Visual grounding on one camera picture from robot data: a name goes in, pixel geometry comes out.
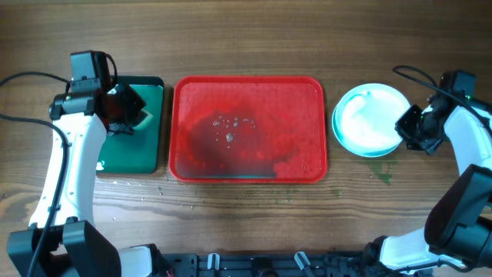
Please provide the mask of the white plate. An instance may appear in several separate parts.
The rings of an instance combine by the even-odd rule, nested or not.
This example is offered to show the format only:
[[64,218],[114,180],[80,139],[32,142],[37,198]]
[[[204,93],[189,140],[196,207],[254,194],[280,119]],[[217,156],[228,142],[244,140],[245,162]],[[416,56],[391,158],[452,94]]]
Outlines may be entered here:
[[365,158],[377,158],[393,152],[403,139],[388,125],[378,125],[357,115],[355,120],[342,120],[336,105],[331,127],[337,141],[349,152]]
[[380,83],[359,85],[347,92],[337,104],[342,120],[357,115],[395,130],[396,121],[410,108],[409,101],[397,89]]

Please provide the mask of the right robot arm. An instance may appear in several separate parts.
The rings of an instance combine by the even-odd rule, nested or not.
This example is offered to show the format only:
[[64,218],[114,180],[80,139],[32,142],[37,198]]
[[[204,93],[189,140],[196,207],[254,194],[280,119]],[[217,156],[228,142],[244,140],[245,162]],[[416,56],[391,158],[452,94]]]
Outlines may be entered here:
[[418,84],[434,90],[429,106],[412,105],[395,123],[407,149],[434,153],[448,141],[459,177],[433,207],[425,226],[400,236],[381,236],[359,256],[361,276],[411,276],[443,265],[461,273],[491,266],[491,106],[473,97],[476,77],[445,72]]

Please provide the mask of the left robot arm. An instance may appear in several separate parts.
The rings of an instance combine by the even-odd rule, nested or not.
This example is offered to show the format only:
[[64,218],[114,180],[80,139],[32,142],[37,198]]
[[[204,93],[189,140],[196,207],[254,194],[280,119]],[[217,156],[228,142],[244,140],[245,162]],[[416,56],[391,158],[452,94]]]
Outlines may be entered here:
[[101,51],[74,52],[71,79],[49,107],[53,132],[42,197],[25,231],[13,232],[7,253],[22,276],[170,276],[156,245],[115,248],[96,228],[96,167],[107,137],[133,135],[151,120],[138,85],[162,88],[158,77],[119,76]]

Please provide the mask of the green sponge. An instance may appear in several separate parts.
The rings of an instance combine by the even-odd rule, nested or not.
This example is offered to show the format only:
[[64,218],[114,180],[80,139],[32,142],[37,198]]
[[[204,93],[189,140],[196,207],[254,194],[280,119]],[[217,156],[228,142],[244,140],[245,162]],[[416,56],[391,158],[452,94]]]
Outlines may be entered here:
[[139,111],[137,117],[132,122],[131,127],[134,130],[143,130],[145,129],[150,122],[153,120],[154,116],[145,109]]

